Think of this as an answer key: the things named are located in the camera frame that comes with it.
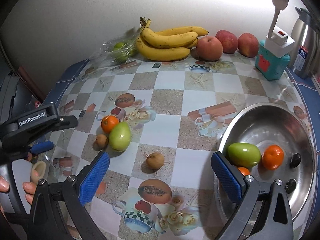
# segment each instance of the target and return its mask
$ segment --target teal box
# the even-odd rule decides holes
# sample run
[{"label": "teal box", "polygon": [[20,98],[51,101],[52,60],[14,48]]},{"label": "teal box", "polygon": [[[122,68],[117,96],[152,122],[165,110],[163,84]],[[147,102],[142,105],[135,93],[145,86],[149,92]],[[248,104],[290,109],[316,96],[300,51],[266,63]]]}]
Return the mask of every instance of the teal box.
[{"label": "teal box", "polygon": [[259,42],[259,51],[255,63],[256,68],[260,70],[267,80],[279,79],[290,61],[290,55],[286,54],[278,58],[264,47],[264,42]]}]

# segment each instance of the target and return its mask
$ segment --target thermos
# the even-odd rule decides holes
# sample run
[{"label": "thermos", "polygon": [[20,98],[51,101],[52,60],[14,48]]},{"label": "thermos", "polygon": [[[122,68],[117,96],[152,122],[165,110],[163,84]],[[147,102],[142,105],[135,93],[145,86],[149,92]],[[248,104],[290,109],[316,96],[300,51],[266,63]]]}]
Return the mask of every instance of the thermos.
[{"label": "thermos", "polygon": [[299,77],[305,79],[314,67],[318,48],[317,25],[310,13],[304,8],[295,7],[299,18],[293,26],[291,37],[295,40],[290,52],[288,67]]}]

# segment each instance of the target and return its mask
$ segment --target label on thermos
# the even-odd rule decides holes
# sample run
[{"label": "label on thermos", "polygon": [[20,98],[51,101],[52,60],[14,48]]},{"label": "label on thermos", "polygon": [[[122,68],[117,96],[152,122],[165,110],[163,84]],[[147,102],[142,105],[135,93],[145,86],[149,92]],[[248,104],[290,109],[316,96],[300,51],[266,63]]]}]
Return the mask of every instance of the label on thermos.
[{"label": "label on thermos", "polygon": [[297,57],[296,57],[296,60],[293,64],[293,66],[298,69],[299,71],[302,70],[302,67],[304,65],[304,62],[306,61],[306,58],[307,58],[307,55],[308,55],[308,51],[305,47],[303,46],[300,46],[299,48],[299,52],[297,54]]}]

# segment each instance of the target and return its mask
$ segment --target banana stem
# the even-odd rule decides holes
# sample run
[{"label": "banana stem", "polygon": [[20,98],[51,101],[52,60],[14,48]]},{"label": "banana stem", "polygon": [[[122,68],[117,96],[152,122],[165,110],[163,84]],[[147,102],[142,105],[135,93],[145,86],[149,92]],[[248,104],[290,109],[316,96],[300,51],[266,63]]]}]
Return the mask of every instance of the banana stem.
[{"label": "banana stem", "polygon": [[150,19],[148,19],[148,21],[147,21],[147,24],[146,24],[146,27],[145,27],[145,28],[149,28],[149,27],[150,27],[150,23],[151,23],[151,20],[150,20]]},{"label": "banana stem", "polygon": [[140,27],[141,27],[141,30],[143,30],[146,25],[147,25],[146,19],[140,17]]}]

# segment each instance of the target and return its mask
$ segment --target orange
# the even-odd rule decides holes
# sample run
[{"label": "orange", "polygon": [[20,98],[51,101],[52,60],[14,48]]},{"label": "orange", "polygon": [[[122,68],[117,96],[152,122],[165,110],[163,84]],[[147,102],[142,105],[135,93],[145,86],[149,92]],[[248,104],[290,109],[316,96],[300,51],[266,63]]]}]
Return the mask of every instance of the orange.
[{"label": "orange", "polygon": [[262,164],[267,170],[279,168],[284,158],[284,152],[278,145],[269,146],[262,154]]},{"label": "orange", "polygon": [[119,123],[119,120],[114,115],[107,115],[101,121],[101,128],[105,133],[110,133],[111,130]]},{"label": "orange", "polygon": [[250,171],[245,167],[238,167],[239,171],[242,173],[243,176],[250,175]]}]

